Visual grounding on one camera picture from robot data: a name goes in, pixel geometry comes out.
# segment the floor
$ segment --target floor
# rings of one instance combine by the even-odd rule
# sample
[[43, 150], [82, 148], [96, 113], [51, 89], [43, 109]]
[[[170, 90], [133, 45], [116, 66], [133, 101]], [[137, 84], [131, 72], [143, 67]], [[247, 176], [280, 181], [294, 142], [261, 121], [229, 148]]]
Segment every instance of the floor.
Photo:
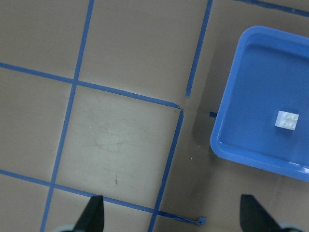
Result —
[[96, 194], [105, 232], [239, 232], [242, 193], [309, 231], [309, 183], [209, 142], [240, 35], [309, 37], [307, 1], [0, 5], [1, 232], [73, 224]]

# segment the blue bin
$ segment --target blue bin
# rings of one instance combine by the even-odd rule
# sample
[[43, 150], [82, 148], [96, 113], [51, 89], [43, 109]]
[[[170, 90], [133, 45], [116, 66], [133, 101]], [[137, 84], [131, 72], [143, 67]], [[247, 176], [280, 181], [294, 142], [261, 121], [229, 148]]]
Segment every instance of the blue bin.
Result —
[[[298, 114], [295, 130], [276, 127]], [[256, 26], [239, 40], [211, 135], [227, 160], [309, 181], [309, 39]]]

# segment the stud on white block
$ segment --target stud on white block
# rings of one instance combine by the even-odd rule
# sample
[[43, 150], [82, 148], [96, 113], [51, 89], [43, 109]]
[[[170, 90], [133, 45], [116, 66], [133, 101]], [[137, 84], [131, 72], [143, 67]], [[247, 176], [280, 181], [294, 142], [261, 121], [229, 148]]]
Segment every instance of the stud on white block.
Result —
[[295, 130], [297, 120], [299, 115], [285, 112], [285, 111], [279, 111], [277, 120], [276, 120], [276, 127], [281, 127], [289, 130]]

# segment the white cube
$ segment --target white cube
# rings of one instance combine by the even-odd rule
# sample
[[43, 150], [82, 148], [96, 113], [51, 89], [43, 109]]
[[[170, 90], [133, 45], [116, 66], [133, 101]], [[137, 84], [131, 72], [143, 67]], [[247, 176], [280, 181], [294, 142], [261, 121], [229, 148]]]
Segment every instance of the white cube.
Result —
[[285, 111], [279, 111], [275, 126], [294, 131], [296, 124], [297, 124], [298, 117], [299, 115], [297, 114], [293, 114], [293, 113], [289, 113]]

